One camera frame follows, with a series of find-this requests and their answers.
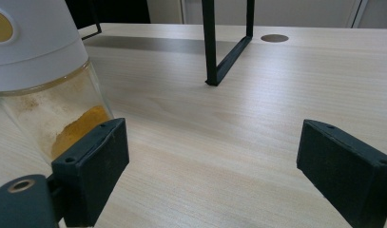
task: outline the gold button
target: gold button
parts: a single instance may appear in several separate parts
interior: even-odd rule
[[[12,34],[13,28],[9,19],[0,13],[0,42],[8,41]]]

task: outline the glass jar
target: glass jar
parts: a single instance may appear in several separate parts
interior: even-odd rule
[[[0,101],[47,163],[113,119],[90,61],[52,82],[0,92]]]

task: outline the light wood tabletop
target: light wood tabletop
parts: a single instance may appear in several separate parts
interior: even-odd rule
[[[130,164],[96,227],[350,227],[297,169],[300,132],[329,123],[387,154],[386,29],[255,27],[214,87],[202,26],[102,26],[85,45]],[[244,31],[217,26],[218,61]],[[0,186],[36,173],[50,167],[0,106]]]

